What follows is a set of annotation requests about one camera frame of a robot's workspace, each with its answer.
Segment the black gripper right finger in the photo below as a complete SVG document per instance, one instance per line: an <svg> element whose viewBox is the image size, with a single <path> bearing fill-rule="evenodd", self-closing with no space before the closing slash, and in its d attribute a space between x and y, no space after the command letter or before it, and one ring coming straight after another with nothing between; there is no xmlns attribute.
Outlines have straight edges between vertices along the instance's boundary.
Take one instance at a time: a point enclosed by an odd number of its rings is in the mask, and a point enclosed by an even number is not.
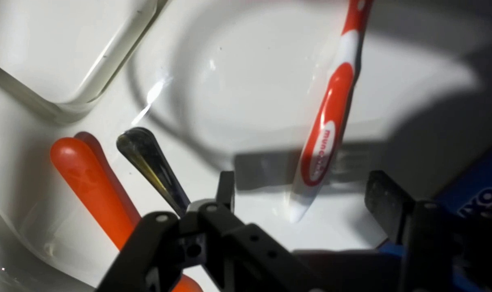
<svg viewBox="0 0 492 292"><path fill-rule="evenodd" d="M386 172L371 171L365 187L365 208L392 244L400 244L413 200Z"/></svg>

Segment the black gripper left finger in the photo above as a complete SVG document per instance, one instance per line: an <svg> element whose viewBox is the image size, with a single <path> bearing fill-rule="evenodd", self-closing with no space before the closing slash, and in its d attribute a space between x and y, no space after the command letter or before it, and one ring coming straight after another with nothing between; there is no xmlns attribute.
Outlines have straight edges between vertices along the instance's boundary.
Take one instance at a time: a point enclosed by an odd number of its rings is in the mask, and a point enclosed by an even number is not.
<svg viewBox="0 0 492 292"><path fill-rule="evenodd" d="M215 202L227 210L233 210L233 195L235 195L235 184L233 184L233 172L223 171L219 174Z"/></svg>

